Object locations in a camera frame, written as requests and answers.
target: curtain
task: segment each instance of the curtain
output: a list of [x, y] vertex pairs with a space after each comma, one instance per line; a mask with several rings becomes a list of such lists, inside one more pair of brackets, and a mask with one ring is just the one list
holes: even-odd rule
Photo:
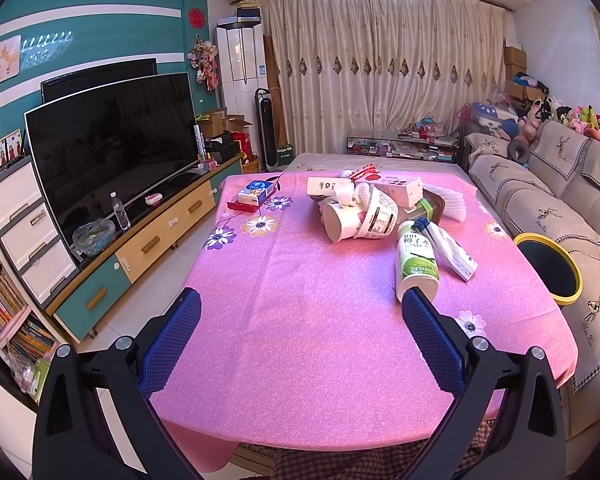
[[258, 0], [296, 153], [343, 153], [504, 84], [504, 9], [477, 0]]

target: plastic bag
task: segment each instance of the plastic bag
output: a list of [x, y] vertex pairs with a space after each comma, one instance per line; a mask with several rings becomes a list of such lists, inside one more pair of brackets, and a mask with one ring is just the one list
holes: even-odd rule
[[116, 237], [116, 225], [111, 220], [98, 218], [95, 222], [78, 227], [72, 236], [76, 249], [87, 256], [95, 256]]
[[31, 394], [35, 390], [34, 377], [36, 366], [26, 357], [15, 351], [11, 344], [7, 345], [9, 352], [9, 368], [20, 389], [25, 394]]

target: sofa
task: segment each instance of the sofa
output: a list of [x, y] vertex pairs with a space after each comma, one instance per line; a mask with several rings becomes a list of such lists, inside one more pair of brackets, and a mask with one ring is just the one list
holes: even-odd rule
[[600, 440], [600, 142], [546, 121], [528, 169], [507, 158], [506, 140], [473, 133], [465, 142], [464, 167], [510, 235], [551, 238], [582, 274], [580, 298], [562, 308], [578, 346], [576, 371], [560, 388], [573, 472]]

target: water bottle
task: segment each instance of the water bottle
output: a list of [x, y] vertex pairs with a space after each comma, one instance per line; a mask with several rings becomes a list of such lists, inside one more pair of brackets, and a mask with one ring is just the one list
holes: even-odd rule
[[116, 218], [118, 219], [118, 223], [123, 231], [129, 229], [131, 222], [129, 221], [129, 217], [126, 215], [125, 206], [116, 196], [116, 192], [111, 193], [111, 205], [113, 206], [113, 212], [116, 214]]

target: trash can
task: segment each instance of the trash can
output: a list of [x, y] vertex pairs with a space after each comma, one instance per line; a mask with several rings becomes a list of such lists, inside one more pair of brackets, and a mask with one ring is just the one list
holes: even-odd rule
[[582, 293], [582, 275], [576, 262], [556, 242], [535, 233], [522, 233], [513, 242], [540, 276], [560, 306], [574, 303]]

